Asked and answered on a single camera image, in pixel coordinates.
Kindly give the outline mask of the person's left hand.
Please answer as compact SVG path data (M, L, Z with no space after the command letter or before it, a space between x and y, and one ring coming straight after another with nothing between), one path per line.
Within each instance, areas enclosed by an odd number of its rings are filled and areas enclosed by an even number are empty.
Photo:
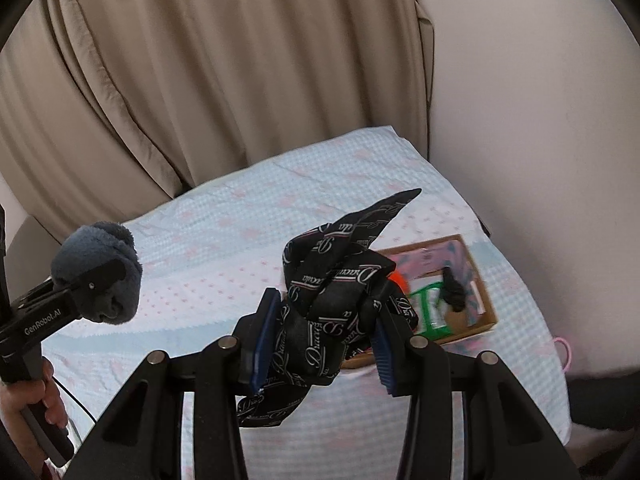
M46 408L44 418L49 424L64 428L68 418L58 386L53 381L54 368L49 360L42 359L42 378L29 382L1 384L1 421L12 442L33 471L42 469L48 454L24 419L22 411L42 402Z

